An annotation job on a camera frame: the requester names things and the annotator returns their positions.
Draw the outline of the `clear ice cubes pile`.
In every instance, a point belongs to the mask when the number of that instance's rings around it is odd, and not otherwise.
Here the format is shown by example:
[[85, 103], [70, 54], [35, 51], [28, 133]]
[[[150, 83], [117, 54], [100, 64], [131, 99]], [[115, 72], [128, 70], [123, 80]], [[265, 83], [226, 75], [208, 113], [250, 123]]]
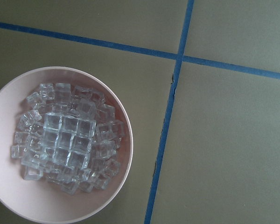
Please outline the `clear ice cubes pile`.
[[23, 179], [48, 182], [73, 195], [104, 190], [119, 172], [117, 152], [124, 123], [102, 92], [68, 83], [41, 83], [26, 97], [31, 110], [21, 115], [11, 157]]

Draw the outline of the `pink bowl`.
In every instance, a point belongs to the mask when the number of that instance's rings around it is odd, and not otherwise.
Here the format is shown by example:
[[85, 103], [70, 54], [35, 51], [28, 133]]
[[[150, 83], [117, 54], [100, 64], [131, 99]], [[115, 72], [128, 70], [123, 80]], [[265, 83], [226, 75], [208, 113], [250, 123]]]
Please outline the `pink bowl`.
[[[94, 87], [104, 93], [113, 105], [116, 118], [125, 124], [118, 159], [119, 173], [107, 189], [91, 193], [62, 192], [56, 184], [46, 181], [25, 181], [21, 164], [10, 156], [14, 131], [19, 116], [28, 109], [24, 98], [41, 83], [70, 83]], [[71, 224], [89, 218], [107, 206], [121, 190], [133, 158], [133, 134], [128, 115], [113, 91], [96, 77], [67, 67], [44, 67], [28, 71], [0, 90], [0, 201], [11, 211], [28, 220], [42, 224]]]

